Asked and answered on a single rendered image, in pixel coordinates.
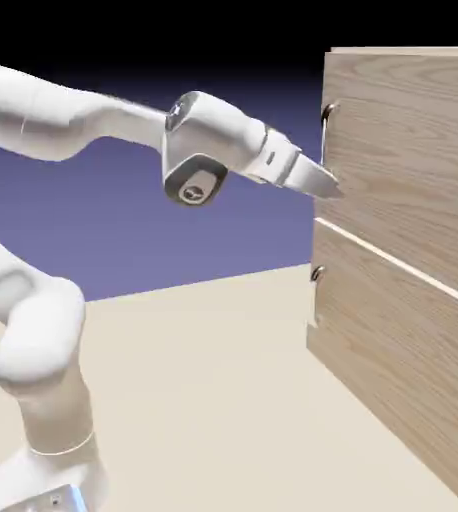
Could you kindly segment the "light wood cabinet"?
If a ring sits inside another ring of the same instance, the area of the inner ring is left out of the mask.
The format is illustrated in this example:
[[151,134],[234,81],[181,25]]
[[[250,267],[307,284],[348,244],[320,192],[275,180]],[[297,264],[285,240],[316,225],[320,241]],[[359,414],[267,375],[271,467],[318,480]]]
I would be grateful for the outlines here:
[[458,48],[334,48],[307,345],[458,496]]

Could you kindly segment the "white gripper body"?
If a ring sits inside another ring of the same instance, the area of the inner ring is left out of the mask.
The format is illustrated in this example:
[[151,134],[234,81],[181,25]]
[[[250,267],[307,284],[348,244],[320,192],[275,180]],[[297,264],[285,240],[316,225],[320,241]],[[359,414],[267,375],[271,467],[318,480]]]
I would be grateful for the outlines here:
[[339,199],[343,193],[335,175],[320,164],[299,153],[283,185],[320,199]]

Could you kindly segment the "light wood cabinet door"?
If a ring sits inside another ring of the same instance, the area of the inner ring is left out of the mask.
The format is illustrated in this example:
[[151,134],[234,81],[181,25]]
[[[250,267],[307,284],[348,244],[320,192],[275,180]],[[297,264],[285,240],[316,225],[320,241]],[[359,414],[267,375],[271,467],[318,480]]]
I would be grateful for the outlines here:
[[325,58],[320,216],[458,290],[458,48],[336,48]]
[[458,291],[317,219],[307,345],[458,495]]

